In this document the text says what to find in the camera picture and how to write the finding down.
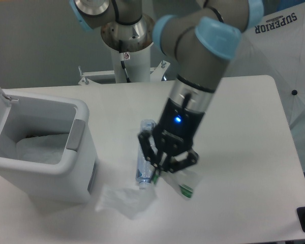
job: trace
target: metal cylinder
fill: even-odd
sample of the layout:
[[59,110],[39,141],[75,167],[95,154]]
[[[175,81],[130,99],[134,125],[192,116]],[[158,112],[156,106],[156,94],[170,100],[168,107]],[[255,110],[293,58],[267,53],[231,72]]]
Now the metal cylinder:
[[191,98],[186,109],[194,112],[204,112],[213,97],[213,93],[198,90],[176,79],[169,98],[181,106],[187,94],[191,94]]
[[103,41],[110,48],[119,52],[137,52],[148,47],[152,42],[151,33],[155,22],[148,15],[132,25],[109,23],[101,28]]
[[77,8],[84,14],[98,16],[103,14],[108,6],[109,0],[75,0]]

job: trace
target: grey wall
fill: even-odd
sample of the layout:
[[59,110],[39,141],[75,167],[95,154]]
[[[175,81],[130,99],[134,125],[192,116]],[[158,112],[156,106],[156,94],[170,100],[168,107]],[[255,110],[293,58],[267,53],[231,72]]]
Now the grey wall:
[[[143,5],[155,20],[199,9],[194,0],[143,0]],[[162,59],[164,55],[153,47],[151,65]],[[68,0],[0,2],[2,88],[76,85],[78,65],[84,72],[112,70],[100,30],[85,33]]]

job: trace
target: white table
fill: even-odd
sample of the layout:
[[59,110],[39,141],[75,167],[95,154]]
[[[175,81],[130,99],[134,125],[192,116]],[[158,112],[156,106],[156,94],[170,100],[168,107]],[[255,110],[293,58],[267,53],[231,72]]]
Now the white table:
[[223,79],[195,137],[190,201],[162,179],[139,219],[96,213],[103,184],[134,184],[140,121],[158,121],[173,82],[22,89],[84,100],[100,165],[93,197],[75,205],[29,197],[0,177],[0,243],[252,243],[305,239],[296,208],[305,179],[274,81]]

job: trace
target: crumpled plastic wrap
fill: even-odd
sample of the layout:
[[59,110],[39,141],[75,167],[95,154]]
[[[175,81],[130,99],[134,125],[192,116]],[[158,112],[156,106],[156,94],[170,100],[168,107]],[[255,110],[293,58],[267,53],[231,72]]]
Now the crumpled plastic wrap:
[[17,159],[43,164],[60,162],[69,134],[37,136],[17,142]]

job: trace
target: green label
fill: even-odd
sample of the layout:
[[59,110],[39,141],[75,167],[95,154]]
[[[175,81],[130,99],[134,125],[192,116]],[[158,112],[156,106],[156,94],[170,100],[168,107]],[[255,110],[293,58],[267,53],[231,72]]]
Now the green label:
[[193,194],[193,189],[185,184],[182,184],[181,186],[179,186],[181,189],[181,193],[182,195],[191,198],[192,194]]

